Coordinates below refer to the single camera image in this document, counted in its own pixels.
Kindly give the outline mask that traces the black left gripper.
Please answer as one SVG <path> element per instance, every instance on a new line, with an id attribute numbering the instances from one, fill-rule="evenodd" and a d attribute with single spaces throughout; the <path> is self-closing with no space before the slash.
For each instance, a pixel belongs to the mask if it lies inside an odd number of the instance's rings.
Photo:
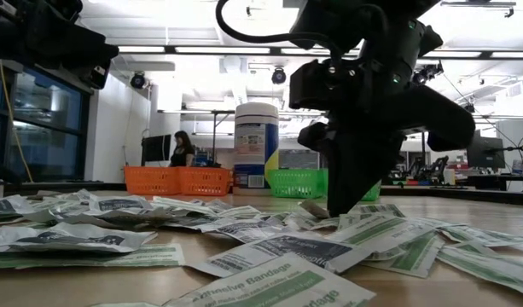
<path id="1" fill-rule="evenodd" d="M 31 14 L 0 12 L 0 59 L 42 67 L 94 67 L 88 75 L 91 88 L 103 88 L 109 63 L 119 48 L 106 38 L 82 26 L 68 22 L 41 22 L 29 26 Z"/>

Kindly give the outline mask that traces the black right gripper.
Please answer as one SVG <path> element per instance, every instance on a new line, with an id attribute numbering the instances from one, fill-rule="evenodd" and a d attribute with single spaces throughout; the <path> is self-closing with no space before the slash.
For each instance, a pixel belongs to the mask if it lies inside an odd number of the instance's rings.
<path id="1" fill-rule="evenodd" d="M 418 58 L 442 44 L 430 26 L 392 25 L 384 37 L 366 41 L 357 59 L 329 63 L 326 89 L 333 127 L 309 125 L 298 142 L 327 160 L 330 216 L 348 213 L 389 175 L 407 131 L 427 131 L 434 151 L 470 145 L 472 114 L 437 91 L 411 83 Z M 353 136 L 335 128 L 352 126 Z"/>

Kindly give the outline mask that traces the dark glass window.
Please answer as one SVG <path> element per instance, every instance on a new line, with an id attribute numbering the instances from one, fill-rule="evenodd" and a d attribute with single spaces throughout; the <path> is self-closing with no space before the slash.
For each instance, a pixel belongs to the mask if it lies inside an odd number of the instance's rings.
<path id="1" fill-rule="evenodd" d="M 0 164 L 26 182 L 82 179 L 90 97 L 40 68 L 0 66 Z"/>

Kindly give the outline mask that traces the black desk monitor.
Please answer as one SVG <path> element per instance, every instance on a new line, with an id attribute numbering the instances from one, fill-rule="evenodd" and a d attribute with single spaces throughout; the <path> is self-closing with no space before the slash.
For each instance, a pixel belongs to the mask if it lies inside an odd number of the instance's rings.
<path id="1" fill-rule="evenodd" d="M 502 169 L 506 167 L 503 140 L 475 136 L 467 148 L 469 167 Z"/>

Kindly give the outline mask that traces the person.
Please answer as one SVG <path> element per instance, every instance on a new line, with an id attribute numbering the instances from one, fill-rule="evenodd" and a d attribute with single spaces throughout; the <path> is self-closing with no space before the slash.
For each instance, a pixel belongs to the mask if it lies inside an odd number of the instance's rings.
<path id="1" fill-rule="evenodd" d="M 187 132 L 179 130 L 174 134 L 176 147 L 171 156 L 170 167 L 192 166 L 195 158 L 195 148 Z"/>

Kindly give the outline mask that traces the orange plastic basket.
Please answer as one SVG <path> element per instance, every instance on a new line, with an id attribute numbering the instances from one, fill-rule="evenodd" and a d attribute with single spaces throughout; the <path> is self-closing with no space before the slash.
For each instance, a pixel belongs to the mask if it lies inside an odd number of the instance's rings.
<path id="1" fill-rule="evenodd" d="M 231 170 L 211 167 L 179 167 L 181 192 L 186 195 L 225 196 L 230 189 Z"/>
<path id="2" fill-rule="evenodd" d="M 181 193 L 178 168 L 126 166 L 124 172 L 129 194 L 161 196 Z"/>

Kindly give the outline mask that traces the overhead light bar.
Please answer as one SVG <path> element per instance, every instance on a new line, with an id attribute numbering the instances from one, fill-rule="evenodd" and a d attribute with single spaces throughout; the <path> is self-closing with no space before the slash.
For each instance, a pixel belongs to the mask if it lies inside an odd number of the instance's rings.
<path id="1" fill-rule="evenodd" d="M 270 55 L 270 56 L 329 56 L 327 49 L 300 49 L 282 47 L 232 47 L 232 46 L 119 46 L 123 54 L 157 54 L 157 55 Z M 523 61 L 523 50 L 465 50 L 436 49 L 420 54 L 423 59 L 442 60 L 494 60 Z"/>

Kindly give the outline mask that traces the white wipes canister blue label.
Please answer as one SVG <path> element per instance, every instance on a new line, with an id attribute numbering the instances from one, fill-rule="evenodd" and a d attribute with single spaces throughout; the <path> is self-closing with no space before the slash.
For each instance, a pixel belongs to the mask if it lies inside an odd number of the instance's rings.
<path id="1" fill-rule="evenodd" d="M 270 195 L 269 172 L 279 167 L 277 107 L 248 102 L 235 110 L 233 193 Z"/>

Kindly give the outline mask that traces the round white ceiling lamp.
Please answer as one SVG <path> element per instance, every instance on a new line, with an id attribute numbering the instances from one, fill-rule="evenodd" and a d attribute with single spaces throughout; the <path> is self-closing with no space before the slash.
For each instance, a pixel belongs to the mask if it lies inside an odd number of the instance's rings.
<path id="1" fill-rule="evenodd" d="M 262 31 L 261 10 L 250 5 L 241 10 L 241 29 L 249 35 L 260 35 Z"/>

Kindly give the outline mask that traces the black wall monitor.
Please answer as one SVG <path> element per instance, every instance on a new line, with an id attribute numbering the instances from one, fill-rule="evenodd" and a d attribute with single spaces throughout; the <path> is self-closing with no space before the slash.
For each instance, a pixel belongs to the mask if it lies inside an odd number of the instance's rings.
<path id="1" fill-rule="evenodd" d="M 160 162 L 171 156 L 171 135 L 150 136 L 142 139 L 142 165 L 146 162 Z"/>

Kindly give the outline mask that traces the black aluminium rig frame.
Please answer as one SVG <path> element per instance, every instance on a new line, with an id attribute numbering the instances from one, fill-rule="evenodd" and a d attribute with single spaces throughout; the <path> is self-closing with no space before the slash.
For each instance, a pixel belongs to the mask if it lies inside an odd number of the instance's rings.
<path id="1" fill-rule="evenodd" d="M 89 191 L 126 191 L 123 183 L 104 183 L 104 182 L 40 182 L 23 183 L 20 186 L 7 185 L 4 188 L 5 195 L 24 194 L 32 195 L 38 190 L 49 190 L 63 193 L 75 192 L 85 188 Z M 523 206 L 523 193 L 492 191 L 492 190 L 472 190 L 457 188 L 434 188 L 434 187 L 405 187 L 383 186 L 380 196 L 409 196 L 409 197 L 438 197 L 457 200 L 471 200 L 492 203 L 502 203 Z"/>

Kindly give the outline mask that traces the black background frame stand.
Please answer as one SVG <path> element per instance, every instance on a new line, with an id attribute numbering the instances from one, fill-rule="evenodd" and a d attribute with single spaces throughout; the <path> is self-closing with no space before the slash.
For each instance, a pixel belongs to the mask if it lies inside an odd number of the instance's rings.
<path id="1" fill-rule="evenodd" d="M 177 115 L 181 130 L 186 131 L 194 145 L 209 149 L 216 156 L 218 149 L 232 149 L 235 140 L 234 110 L 158 110 L 164 115 Z M 281 150 L 306 150 L 297 142 L 299 131 L 319 119 L 320 111 L 279 112 L 279 148 Z"/>

